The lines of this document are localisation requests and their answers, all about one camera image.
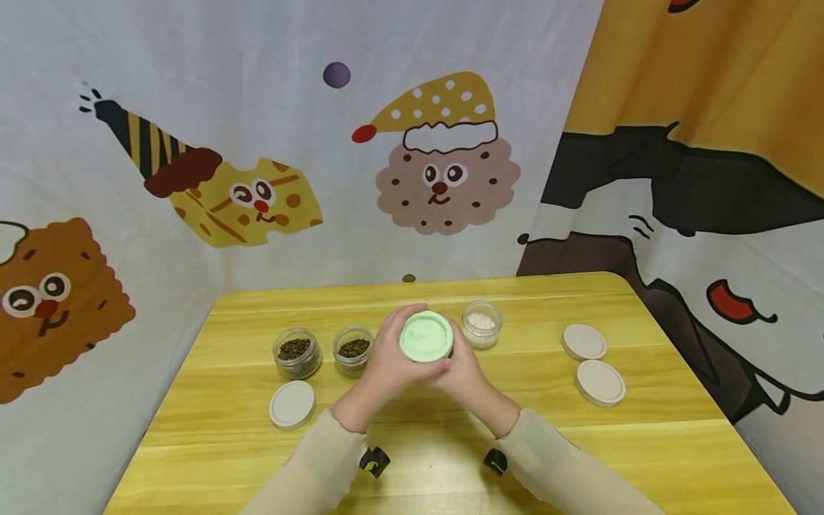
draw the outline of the hand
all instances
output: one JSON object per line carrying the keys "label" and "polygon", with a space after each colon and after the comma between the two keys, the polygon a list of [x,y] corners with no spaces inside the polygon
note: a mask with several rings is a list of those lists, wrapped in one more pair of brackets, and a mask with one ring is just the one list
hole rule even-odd
{"label": "hand", "polygon": [[452,326],[452,365],[448,371],[429,379],[425,384],[438,388],[456,402],[466,405],[489,382],[480,369],[475,351],[466,342],[455,321],[448,316],[444,318]]}
{"label": "hand", "polygon": [[475,356],[455,321],[452,326],[452,365],[444,373],[426,381],[463,405],[492,432],[495,438],[508,435],[521,416],[521,406],[486,379]]}
{"label": "hand", "polygon": [[404,324],[410,316],[424,310],[426,304],[399,307],[383,321],[360,382],[384,391],[391,398],[400,394],[409,384],[435,377],[449,369],[452,364],[449,358],[432,363],[416,363],[400,349],[400,332]]}
{"label": "hand", "polygon": [[366,370],[352,388],[332,407],[341,426],[352,433],[366,433],[383,405],[415,382],[430,379],[449,369],[452,360],[416,363],[400,350],[400,332],[407,319],[426,309],[412,304],[394,310],[377,332]]}

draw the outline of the brown dot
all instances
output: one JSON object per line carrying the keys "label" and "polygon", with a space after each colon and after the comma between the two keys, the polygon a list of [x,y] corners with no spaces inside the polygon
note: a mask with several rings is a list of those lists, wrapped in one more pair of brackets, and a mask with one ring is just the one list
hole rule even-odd
{"label": "brown dot", "polygon": [[272,161],[272,164],[277,171],[289,171],[289,167],[282,162]]}

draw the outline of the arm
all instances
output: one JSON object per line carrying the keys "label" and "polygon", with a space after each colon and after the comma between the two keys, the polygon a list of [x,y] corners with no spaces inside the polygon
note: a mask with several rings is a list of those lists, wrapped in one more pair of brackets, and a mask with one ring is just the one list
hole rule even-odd
{"label": "arm", "polygon": [[489,384],[475,351],[452,323],[452,366],[429,382],[474,414],[499,441],[513,475],[568,515],[662,513],[635,487],[581,451],[531,410]]}
{"label": "arm", "polygon": [[398,344],[415,304],[393,311],[375,338],[363,376],[303,436],[286,464],[243,509],[241,515],[320,515],[349,492],[366,446],[366,431],[383,405],[411,382],[445,371],[449,359],[412,363]]}

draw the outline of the glass jar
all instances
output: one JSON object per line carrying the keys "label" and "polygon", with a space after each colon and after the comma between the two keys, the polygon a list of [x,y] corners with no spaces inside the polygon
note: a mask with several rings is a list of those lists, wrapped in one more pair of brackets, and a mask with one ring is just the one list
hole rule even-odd
{"label": "glass jar", "polygon": [[[344,347],[346,344],[354,345],[356,348],[363,345],[366,341],[366,349],[357,356],[352,356],[352,349]],[[346,377],[361,377],[363,371],[366,369],[366,363],[369,361],[369,355],[372,353],[372,344],[375,343],[375,337],[366,327],[353,325],[351,327],[344,327],[335,336],[332,341],[332,355],[335,356],[335,362],[338,365],[340,373]]]}
{"label": "glass jar", "polygon": [[315,335],[304,327],[284,331],[272,346],[274,362],[287,379],[306,379],[323,363],[323,352]]}
{"label": "glass jar", "polygon": [[488,349],[498,342],[503,315],[492,302],[470,302],[461,315],[461,333],[466,342],[476,349]]}

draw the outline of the purple dot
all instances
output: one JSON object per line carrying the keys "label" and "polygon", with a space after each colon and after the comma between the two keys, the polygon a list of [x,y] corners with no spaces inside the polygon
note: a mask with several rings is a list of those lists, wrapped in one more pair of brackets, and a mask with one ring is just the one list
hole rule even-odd
{"label": "purple dot", "polygon": [[352,72],[349,71],[349,67],[337,61],[329,63],[323,71],[323,82],[335,89],[349,84],[350,78],[352,78]]}

